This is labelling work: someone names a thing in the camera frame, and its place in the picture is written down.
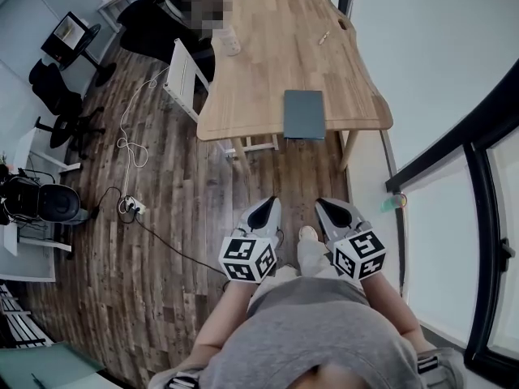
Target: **wooden table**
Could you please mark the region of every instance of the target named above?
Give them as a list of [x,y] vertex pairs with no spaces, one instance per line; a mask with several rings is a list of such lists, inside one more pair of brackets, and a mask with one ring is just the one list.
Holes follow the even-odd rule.
[[355,29],[329,0],[232,1],[230,22],[242,51],[226,56],[221,42],[212,40],[216,69],[199,117],[200,139],[231,139],[248,172],[240,138],[283,133],[286,89],[322,91],[326,129],[350,131],[341,169],[359,130],[392,126],[388,104],[360,57]]

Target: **white chair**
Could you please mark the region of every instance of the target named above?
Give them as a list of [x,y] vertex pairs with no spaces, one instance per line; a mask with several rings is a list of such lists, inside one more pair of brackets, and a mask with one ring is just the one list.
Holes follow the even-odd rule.
[[[174,101],[198,124],[198,114],[193,109],[193,98],[195,95],[196,77],[200,79],[205,89],[209,92],[209,82],[206,80],[202,71],[198,68],[195,61],[180,41],[175,39],[175,49],[171,64],[169,65],[168,78],[164,84],[164,89],[174,99]],[[235,150],[227,148],[218,143],[218,146],[227,156],[233,156]],[[277,137],[272,136],[271,143],[252,144],[251,137],[247,137],[247,143],[243,146],[245,152],[274,148],[279,150]]]

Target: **white cable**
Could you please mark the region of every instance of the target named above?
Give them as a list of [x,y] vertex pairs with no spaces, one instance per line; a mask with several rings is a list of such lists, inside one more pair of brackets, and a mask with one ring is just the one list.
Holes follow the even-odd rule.
[[[128,104],[126,110],[124,111],[124,113],[121,116],[121,122],[119,124],[119,128],[121,129],[121,131],[123,133],[123,137],[121,137],[121,138],[119,138],[117,140],[117,147],[118,148],[126,148],[127,151],[128,151],[127,171],[126,171],[126,174],[124,176],[124,183],[122,185],[122,197],[123,197],[123,200],[121,201],[121,203],[125,203],[126,202],[126,198],[128,196],[128,177],[130,175],[130,163],[131,163],[131,161],[133,162],[133,165],[137,169],[142,169],[146,165],[146,163],[148,163],[148,158],[149,158],[148,149],[145,146],[141,146],[140,144],[133,143],[133,142],[131,142],[128,139],[128,134],[124,131],[124,128],[122,128],[122,122],[124,121],[124,117],[127,115],[128,111],[130,110],[131,103],[133,102],[133,100],[135,99],[137,94],[140,92],[140,90],[144,87],[144,85],[146,85],[146,83],[148,83],[148,88],[154,89],[157,86],[157,84],[158,84],[157,78],[159,77],[159,75],[162,74],[163,72],[167,71],[168,69],[169,69],[169,66],[167,68],[163,69],[162,71],[160,71],[158,74],[156,74],[150,80],[148,80],[145,83],[143,83],[139,87],[139,89],[137,89],[137,91],[135,91],[135,94],[133,94],[133,96],[130,99],[130,103]],[[135,146],[137,148],[142,148],[144,150],[144,152],[146,153],[146,159],[144,160],[143,164],[141,164],[141,165],[137,164],[137,162],[135,161],[135,150],[133,150],[130,146]],[[123,209],[124,212],[122,212],[122,210],[121,210],[121,203],[119,204],[119,212],[120,213],[126,213],[128,211],[128,209],[126,209],[126,210]]]

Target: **glass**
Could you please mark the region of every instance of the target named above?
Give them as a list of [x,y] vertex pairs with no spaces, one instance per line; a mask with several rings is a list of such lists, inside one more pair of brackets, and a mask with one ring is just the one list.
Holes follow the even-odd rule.
[[[519,129],[487,150],[497,196],[501,238],[519,250]],[[508,260],[488,348],[519,360],[519,257]]]
[[58,387],[86,378],[104,366],[65,343],[49,347],[0,349],[0,376],[12,389]]
[[478,290],[478,219],[461,150],[409,188],[409,305],[423,326],[461,347],[469,341]]

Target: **forearm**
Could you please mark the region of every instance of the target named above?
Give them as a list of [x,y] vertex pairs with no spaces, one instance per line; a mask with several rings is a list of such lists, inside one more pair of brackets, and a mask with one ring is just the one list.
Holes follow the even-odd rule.
[[256,284],[231,281],[196,336],[195,346],[222,348],[230,335],[247,318],[247,307],[256,288]]
[[371,308],[387,318],[401,335],[420,330],[413,311],[381,272],[362,280],[361,284]]

